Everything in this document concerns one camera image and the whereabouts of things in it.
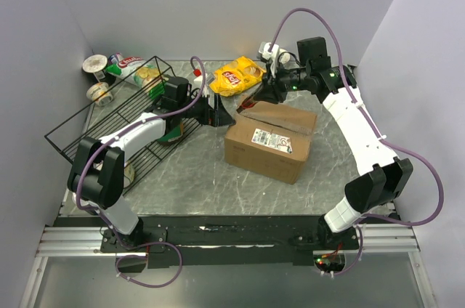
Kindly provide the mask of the red black utility knife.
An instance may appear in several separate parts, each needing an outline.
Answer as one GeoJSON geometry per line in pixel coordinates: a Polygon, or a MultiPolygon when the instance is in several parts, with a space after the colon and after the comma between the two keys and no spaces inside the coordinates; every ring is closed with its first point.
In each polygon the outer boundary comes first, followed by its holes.
{"type": "Polygon", "coordinates": [[[250,93],[249,95],[245,96],[242,101],[240,102],[240,104],[238,105],[237,107],[237,112],[240,113],[246,109],[249,109],[249,108],[252,108],[253,106],[255,106],[259,100],[257,99],[257,96],[259,95],[258,92],[253,92],[253,93],[250,93]]]}

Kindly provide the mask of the brown cardboard express box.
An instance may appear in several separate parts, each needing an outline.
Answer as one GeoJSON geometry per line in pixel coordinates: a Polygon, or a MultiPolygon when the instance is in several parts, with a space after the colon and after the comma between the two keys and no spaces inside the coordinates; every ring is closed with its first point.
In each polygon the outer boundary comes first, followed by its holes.
{"type": "Polygon", "coordinates": [[[225,161],[292,185],[309,158],[317,118],[312,111],[258,102],[235,114],[225,135],[225,161]]]}

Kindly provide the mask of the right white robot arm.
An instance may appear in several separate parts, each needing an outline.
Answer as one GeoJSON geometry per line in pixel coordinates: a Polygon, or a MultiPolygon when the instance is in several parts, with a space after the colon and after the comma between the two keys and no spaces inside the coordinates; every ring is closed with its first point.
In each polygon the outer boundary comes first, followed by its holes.
{"type": "Polygon", "coordinates": [[[412,172],[409,159],[401,159],[381,143],[361,111],[360,91],[351,70],[332,66],[323,37],[298,41],[294,55],[296,68],[286,68],[281,60],[286,51],[263,42],[258,58],[265,63],[262,83],[244,100],[241,108],[258,102],[278,104],[288,92],[309,91],[331,114],[355,159],[359,176],[344,187],[344,196],[318,220],[318,242],[328,249],[343,239],[343,232],[375,208],[399,197],[412,172]]]}

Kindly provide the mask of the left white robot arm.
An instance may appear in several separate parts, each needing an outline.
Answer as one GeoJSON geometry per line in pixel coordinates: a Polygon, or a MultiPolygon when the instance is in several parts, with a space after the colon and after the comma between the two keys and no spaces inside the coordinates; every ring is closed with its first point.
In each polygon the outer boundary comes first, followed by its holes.
{"type": "Polygon", "coordinates": [[[212,127],[235,124],[219,95],[205,95],[201,90],[192,95],[191,90],[186,78],[171,77],[135,121],[100,139],[84,137],[78,144],[68,189],[78,208],[100,216],[127,251],[142,246],[144,233],[143,221],[123,196],[126,163],[185,118],[212,127]]]}

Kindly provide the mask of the yellow Lays chips bag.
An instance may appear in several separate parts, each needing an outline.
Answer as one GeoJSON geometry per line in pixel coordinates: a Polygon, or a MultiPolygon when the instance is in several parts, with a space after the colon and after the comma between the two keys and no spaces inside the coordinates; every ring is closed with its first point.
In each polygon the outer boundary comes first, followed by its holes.
{"type": "Polygon", "coordinates": [[[242,56],[213,72],[211,90],[223,97],[241,94],[262,81],[265,69],[242,56]]]}

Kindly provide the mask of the green lidded jar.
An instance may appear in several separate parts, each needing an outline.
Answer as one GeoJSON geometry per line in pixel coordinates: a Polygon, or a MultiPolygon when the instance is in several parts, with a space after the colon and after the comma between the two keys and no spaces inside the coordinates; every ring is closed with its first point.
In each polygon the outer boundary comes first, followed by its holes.
{"type": "Polygon", "coordinates": [[[184,132],[184,123],[180,121],[172,129],[167,129],[166,134],[161,138],[157,139],[156,142],[163,146],[174,145],[183,138],[184,132]]]}

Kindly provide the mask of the green white chips bag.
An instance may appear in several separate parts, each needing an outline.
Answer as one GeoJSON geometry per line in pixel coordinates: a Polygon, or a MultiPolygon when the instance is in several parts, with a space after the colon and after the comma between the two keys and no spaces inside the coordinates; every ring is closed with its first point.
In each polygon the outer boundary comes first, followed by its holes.
{"type": "Polygon", "coordinates": [[[137,86],[151,99],[164,93],[164,80],[156,62],[141,57],[127,57],[111,63],[105,71],[116,78],[137,86]]]}

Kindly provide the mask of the white tape roll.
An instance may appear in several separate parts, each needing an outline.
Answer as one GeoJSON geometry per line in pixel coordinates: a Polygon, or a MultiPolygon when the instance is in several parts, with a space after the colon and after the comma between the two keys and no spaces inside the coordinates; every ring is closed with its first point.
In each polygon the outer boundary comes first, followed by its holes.
{"type": "Polygon", "coordinates": [[[128,188],[134,181],[135,169],[130,162],[124,165],[124,189],[128,188]]]}

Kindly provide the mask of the blue white small packet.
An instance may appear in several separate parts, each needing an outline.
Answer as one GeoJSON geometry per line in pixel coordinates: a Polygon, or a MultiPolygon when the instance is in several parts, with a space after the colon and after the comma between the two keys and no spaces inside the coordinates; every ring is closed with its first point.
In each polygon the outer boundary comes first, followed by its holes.
{"type": "Polygon", "coordinates": [[[124,60],[124,57],[122,54],[120,53],[112,54],[108,58],[109,66],[116,65],[117,67],[121,68],[123,65],[121,66],[120,62],[123,60],[124,60]]]}

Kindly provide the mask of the white yogurt cup lying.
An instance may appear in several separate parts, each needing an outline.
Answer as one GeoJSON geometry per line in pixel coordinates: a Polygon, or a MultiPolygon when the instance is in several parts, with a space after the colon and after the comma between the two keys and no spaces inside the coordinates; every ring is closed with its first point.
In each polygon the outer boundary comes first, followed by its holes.
{"type": "Polygon", "coordinates": [[[99,107],[106,106],[113,101],[113,95],[106,82],[99,82],[91,86],[86,92],[86,97],[99,107]]]}

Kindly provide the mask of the white yogurt cup upright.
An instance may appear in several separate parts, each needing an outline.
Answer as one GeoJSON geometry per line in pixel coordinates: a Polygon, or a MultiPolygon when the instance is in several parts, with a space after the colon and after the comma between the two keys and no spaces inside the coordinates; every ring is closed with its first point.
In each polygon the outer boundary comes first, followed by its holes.
{"type": "Polygon", "coordinates": [[[104,70],[107,64],[108,59],[105,55],[94,54],[83,61],[82,70],[85,73],[93,74],[97,82],[103,82],[105,80],[104,70]]]}

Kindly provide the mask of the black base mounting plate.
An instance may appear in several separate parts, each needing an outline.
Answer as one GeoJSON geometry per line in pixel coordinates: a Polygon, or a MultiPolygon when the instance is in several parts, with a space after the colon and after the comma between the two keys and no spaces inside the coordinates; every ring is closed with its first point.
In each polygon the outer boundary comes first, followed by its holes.
{"type": "Polygon", "coordinates": [[[357,250],[354,229],[332,234],[320,216],[145,216],[118,244],[104,232],[104,254],[145,256],[151,269],[171,265],[291,263],[312,266],[317,252],[357,250]]]}

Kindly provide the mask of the aluminium rail frame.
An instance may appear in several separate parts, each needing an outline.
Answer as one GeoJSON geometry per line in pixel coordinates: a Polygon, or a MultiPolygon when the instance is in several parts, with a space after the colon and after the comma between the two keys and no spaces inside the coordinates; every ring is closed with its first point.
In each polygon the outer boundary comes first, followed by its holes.
{"type": "Polygon", "coordinates": [[[99,227],[45,227],[36,257],[105,256],[99,227]]]}

